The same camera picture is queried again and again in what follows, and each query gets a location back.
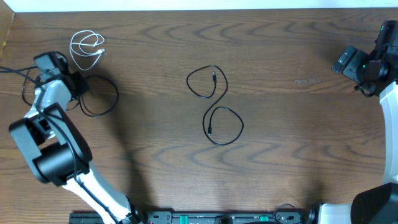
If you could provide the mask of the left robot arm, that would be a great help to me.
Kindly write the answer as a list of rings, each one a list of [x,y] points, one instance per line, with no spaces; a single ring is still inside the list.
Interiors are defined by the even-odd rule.
[[[58,51],[34,57],[35,100],[9,133],[35,178],[63,187],[93,208],[103,223],[146,223],[148,217],[95,168],[88,143],[67,116],[68,105],[89,89]]]

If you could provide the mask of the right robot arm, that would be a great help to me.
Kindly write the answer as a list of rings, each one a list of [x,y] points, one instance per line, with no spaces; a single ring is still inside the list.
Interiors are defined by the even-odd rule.
[[[347,47],[331,69],[354,81],[354,89],[366,98],[379,100],[386,147],[381,185],[350,203],[313,206],[306,223],[397,223],[397,21],[384,21],[374,43],[368,54]]]

